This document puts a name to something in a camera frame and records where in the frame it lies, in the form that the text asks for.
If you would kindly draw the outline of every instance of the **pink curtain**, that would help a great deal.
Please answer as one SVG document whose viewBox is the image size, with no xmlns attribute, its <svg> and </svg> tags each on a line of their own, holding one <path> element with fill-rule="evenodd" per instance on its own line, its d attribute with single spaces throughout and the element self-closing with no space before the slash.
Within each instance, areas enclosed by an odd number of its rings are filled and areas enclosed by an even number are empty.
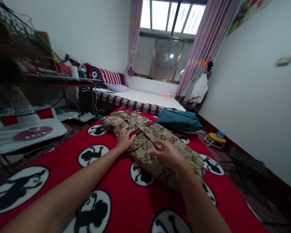
<svg viewBox="0 0 291 233">
<path fill-rule="evenodd" d="M 126 67 L 129 75 L 134 75 L 134 59 L 137 52 L 138 38 L 140 32 L 140 22 L 142 13 L 143 0 L 133 0 L 133 18 L 132 18 L 132 31 L 130 38 L 130 52 L 129 52 L 129 63 Z"/>
<path fill-rule="evenodd" d="M 239 0 L 208 0 L 176 97 L 181 95 L 201 60 L 208 62 L 216 55 L 238 3 Z"/>
</svg>

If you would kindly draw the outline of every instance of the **light switch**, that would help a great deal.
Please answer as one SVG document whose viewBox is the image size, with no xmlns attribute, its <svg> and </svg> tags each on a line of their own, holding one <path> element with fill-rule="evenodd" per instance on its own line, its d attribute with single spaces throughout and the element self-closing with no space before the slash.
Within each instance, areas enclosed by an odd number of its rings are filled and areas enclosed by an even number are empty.
<svg viewBox="0 0 291 233">
<path fill-rule="evenodd" d="M 289 56 L 284 56 L 282 58 L 279 58 L 276 62 L 277 66 L 284 66 L 284 65 L 289 65 L 291 62 L 291 55 Z"/>
</svg>

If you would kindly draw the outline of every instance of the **forearm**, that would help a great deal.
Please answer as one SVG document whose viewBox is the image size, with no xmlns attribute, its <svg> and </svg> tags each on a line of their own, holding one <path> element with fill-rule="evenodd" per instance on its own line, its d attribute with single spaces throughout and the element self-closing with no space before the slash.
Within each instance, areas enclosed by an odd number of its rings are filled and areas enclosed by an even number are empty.
<svg viewBox="0 0 291 233">
<path fill-rule="evenodd" d="M 61 232 L 122 152 L 115 147 L 73 174 L 30 205 L 2 232 Z"/>
<path fill-rule="evenodd" d="M 194 233 L 231 232 L 190 165 L 179 167 L 177 173 L 192 231 Z"/>
</svg>

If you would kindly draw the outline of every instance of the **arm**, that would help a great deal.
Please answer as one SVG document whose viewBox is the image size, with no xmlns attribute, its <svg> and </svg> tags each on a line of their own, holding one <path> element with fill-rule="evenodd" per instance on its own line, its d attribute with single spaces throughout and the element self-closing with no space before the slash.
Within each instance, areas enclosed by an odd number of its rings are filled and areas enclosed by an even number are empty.
<svg viewBox="0 0 291 233">
<path fill-rule="evenodd" d="M 123 128 L 114 149 L 43 195 L 1 232 L 62 232 L 75 210 L 88 198 L 115 160 L 132 144 L 135 135 L 129 139 L 130 132 Z"/>
<path fill-rule="evenodd" d="M 192 232 L 231 232 L 220 212 L 213 205 L 205 192 L 202 183 L 189 162 L 180 154 L 174 145 L 167 141 L 157 140 L 162 151 L 150 151 L 173 166 L 177 173 L 185 208 L 191 222 Z"/>
</svg>

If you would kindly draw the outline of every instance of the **electric fan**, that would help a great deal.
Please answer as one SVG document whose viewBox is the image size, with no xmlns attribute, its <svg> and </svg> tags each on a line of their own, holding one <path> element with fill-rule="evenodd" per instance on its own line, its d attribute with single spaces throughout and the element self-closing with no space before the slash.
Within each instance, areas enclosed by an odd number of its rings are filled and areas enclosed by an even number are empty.
<svg viewBox="0 0 291 233">
<path fill-rule="evenodd" d="M 57 119 L 36 114 L 56 105 L 67 87 L 57 56 L 38 32 L 0 2 L 0 117 L 17 117 L 18 124 L 0 129 L 0 154 L 64 135 Z"/>
</svg>

